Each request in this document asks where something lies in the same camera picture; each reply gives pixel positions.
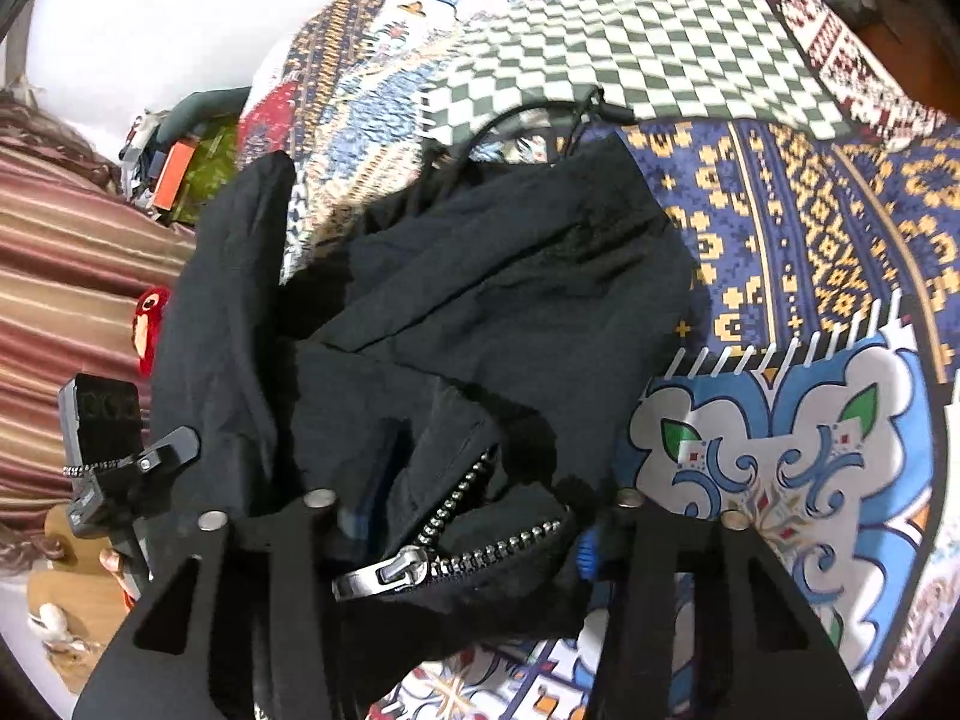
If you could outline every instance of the curtain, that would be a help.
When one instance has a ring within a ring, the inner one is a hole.
[[[0,98],[0,122],[11,105],[19,103]],[[84,371],[135,381],[149,408],[149,386],[138,377],[131,343],[133,308],[148,288],[174,284],[193,250],[193,234],[155,223],[92,183],[90,177],[110,186],[102,158],[35,132],[5,135],[0,522],[32,533],[42,530],[51,505],[69,497],[56,393]]]

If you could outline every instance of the wooden floor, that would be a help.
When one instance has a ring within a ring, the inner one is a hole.
[[[960,119],[960,74],[947,63],[915,6],[878,0],[884,23],[857,30],[909,97]]]

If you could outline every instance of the zipper slider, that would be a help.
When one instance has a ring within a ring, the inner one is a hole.
[[[334,579],[331,583],[333,597],[338,601],[349,601],[413,587],[426,579],[429,568],[430,559],[424,549],[403,547],[395,557],[388,557],[387,560],[366,565]]]

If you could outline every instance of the silver rivet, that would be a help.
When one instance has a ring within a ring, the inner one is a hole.
[[[721,524],[731,531],[745,531],[750,527],[750,517],[738,509],[727,509],[720,514]]]
[[[643,506],[643,493],[636,488],[622,488],[616,492],[616,504],[621,509],[639,509]]]
[[[337,493],[333,490],[310,490],[304,495],[304,504],[307,509],[329,509],[337,502]]]
[[[197,519],[197,525],[202,531],[219,531],[229,522],[226,512],[204,512]]]

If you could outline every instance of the drawstring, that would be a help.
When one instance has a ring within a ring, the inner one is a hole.
[[[582,100],[548,100],[547,98],[536,98],[535,100],[530,100],[529,103],[517,105],[501,114],[494,116],[489,122],[484,124],[483,127],[480,127],[480,129],[473,134],[472,138],[470,138],[460,150],[460,153],[453,161],[453,164],[445,168],[445,171],[448,172],[448,174],[446,175],[443,184],[440,185],[440,194],[438,199],[445,199],[453,192],[454,189],[456,189],[457,183],[460,181],[460,176],[467,168],[467,165],[469,165],[470,155],[473,153],[474,148],[480,146],[480,143],[483,143],[484,138],[486,138],[490,132],[503,124],[503,122],[506,122],[508,119],[517,117],[519,114],[526,111],[533,110],[573,112],[573,123],[570,125],[570,132],[568,134],[568,138],[566,138],[565,143],[563,144],[563,153],[560,155],[562,159],[565,159],[573,153],[577,143],[580,141],[580,136],[584,132],[584,129],[587,128],[587,125],[589,125],[590,118],[587,118],[587,122],[584,123],[584,116],[592,117],[595,115],[600,119],[603,119],[605,122],[609,122],[610,124],[625,125],[637,123],[637,118],[634,116],[634,113],[630,108],[606,103],[604,100],[603,89],[599,86],[593,86],[589,93],[587,93]],[[418,183],[418,186],[416,186],[414,189],[417,198],[419,198],[419,195],[425,191],[424,185],[426,180],[429,175],[432,175],[434,170],[433,163],[438,156],[435,151],[436,148],[440,148],[443,155],[447,155],[449,153],[446,148],[440,146],[440,144],[436,141],[424,142],[424,166],[421,169],[421,176],[416,182]]]

